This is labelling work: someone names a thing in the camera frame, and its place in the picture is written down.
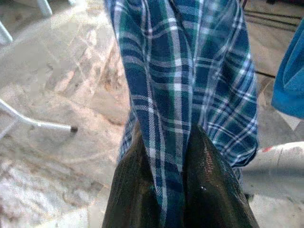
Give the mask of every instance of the marble floor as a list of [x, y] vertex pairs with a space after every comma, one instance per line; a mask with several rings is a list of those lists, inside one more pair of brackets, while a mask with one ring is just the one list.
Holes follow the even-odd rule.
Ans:
[[[0, 227], [97, 228], [129, 112], [128, 87], [102, 1], [71, 7], [53, 0], [50, 6], [54, 15], [45, 19], [37, 8], [1, 1], [0, 20], [14, 42], [0, 46], [0, 98], [24, 115], [76, 125], [79, 131], [19, 123], [0, 140]], [[258, 62], [263, 28], [248, 29]], [[276, 74], [278, 61], [260, 69]], [[270, 105], [274, 79], [257, 77], [260, 147], [304, 141], [304, 121]], [[0, 112], [0, 130], [11, 121]], [[262, 228], [274, 221], [282, 228], [304, 225], [304, 208], [294, 202], [258, 196], [251, 206]]]

